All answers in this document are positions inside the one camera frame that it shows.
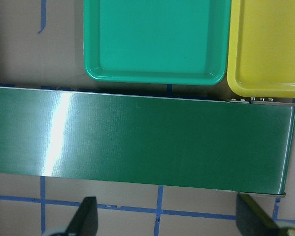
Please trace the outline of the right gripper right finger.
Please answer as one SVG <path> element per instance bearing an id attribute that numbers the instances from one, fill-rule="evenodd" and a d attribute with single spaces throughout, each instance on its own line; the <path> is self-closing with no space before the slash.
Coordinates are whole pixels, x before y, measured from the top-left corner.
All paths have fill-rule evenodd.
<path id="1" fill-rule="evenodd" d="M 242 236 L 284 236 L 280 228 L 268 214 L 248 194 L 236 196 L 236 226 Z"/>

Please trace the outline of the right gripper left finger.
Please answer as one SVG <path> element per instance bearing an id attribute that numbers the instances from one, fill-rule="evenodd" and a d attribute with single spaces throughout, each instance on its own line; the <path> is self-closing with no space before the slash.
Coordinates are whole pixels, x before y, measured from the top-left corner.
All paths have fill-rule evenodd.
<path id="1" fill-rule="evenodd" d="M 98 231 L 96 197 L 85 197 L 66 228 L 65 236 L 95 236 Z"/>

